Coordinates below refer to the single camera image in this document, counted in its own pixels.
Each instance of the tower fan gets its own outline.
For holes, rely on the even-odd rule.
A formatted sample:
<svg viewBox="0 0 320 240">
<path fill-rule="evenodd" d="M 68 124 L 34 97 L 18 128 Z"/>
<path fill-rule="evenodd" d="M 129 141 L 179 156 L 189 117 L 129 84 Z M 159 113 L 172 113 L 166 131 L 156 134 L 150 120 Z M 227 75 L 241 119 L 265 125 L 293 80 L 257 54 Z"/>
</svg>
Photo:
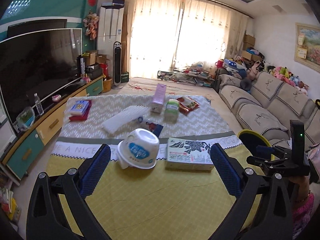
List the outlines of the tower fan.
<svg viewBox="0 0 320 240">
<path fill-rule="evenodd" d="M 113 85 L 112 89 L 120 89 L 121 85 L 121 49 L 122 45 L 119 41 L 113 44 Z"/>
</svg>

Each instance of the bracelet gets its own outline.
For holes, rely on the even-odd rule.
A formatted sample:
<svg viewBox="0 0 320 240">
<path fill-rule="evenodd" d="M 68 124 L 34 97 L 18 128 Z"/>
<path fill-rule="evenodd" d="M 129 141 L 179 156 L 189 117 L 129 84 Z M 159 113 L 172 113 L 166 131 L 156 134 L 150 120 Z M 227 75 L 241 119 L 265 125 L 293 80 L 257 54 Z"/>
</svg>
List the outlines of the bracelet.
<svg viewBox="0 0 320 240">
<path fill-rule="evenodd" d="M 305 197 L 304 199 L 302 199 L 302 200 L 295 201 L 295 202 L 296 202 L 296 203 L 301 203 L 301 202 L 307 200 L 307 198 L 310 196 L 310 194 L 311 194 L 311 190 L 309 189 L 309 194 L 308 194 L 308 196 L 306 196 L 306 197 Z"/>
</svg>

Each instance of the sofa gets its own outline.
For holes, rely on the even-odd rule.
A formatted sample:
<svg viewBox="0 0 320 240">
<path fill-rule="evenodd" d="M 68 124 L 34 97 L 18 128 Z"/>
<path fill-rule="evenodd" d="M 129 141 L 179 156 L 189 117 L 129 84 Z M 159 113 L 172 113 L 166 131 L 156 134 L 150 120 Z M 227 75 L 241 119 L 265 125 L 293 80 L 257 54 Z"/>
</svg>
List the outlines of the sofa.
<svg viewBox="0 0 320 240">
<path fill-rule="evenodd" d="M 295 87 L 261 72 L 252 82 L 251 94 L 240 88 L 240 79 L 226 74 L 219 95 L 244 129 L 264 136 L 272 146 L 288 147 L 290 120 L 304 123 L 305 150 L 320 143 L 320 110 Z"/>
</svg>

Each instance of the teal drawer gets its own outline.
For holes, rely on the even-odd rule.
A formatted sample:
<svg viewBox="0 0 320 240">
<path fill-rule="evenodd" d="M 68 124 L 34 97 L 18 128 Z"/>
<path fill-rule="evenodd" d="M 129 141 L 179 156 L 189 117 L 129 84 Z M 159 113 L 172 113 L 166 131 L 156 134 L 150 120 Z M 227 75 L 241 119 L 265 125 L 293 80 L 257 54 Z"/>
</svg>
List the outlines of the teal drawer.
<svg viewBox="0 0 320 240">
<path fill-rule="evenodd" d="M 29 136 L 20 144 L 14 154 L 9 159 L 7 166 L 20 178 L 29 168 L 30 164 L 38 156 L 39 152 L 43 149 L 40 136 L 34 130 Z"/>
<path fill-rule="evenodd" d="M 89 94 L 88 96 L 97 96 L 103 90 L 102 79 L 99 79 L 95 83 L 91 84 L 85 90 L 87 91 L 87 95 Z"/>
</svg>

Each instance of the metal screw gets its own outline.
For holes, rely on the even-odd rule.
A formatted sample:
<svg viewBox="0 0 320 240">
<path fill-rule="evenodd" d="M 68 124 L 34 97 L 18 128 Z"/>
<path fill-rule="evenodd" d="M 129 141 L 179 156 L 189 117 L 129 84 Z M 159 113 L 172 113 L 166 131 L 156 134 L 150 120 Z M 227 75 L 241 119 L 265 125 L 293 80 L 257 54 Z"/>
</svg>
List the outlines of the metal screw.
<svg viewBox="0 0 320 240">
<path fill-rule="evenodd" d="M 43 179 L 45 177 L 45 173 L 41 172 L 38 177 L 39 177 L 39 179 Z"/>
<path fill-rule="evenodd" d="M 70 170 L 68 170 L 68 174 L 69 175 L 73 175 L 77 172 L 77 170 L 75 168 L 71 168 Z"/>
<path fill-rule="evenodd" d="M 282 179 L 282 176 L 281 176 L 281 174 L 279 174 L 279 173 L 276 173 L 276 174 L 275 174 L 275 177 L 276 177 L 277 179 Z"/>
<path fill-rule="evenodd" d="M 245 171 L 245 173 L 248 174 L 248 175 L 252 175 L 252 174 L 253 174 L 253 170 L 250 169 L 250 168 L 247 168 L 247 169 L 245 169 L 244 171 Z"/>
</svg>

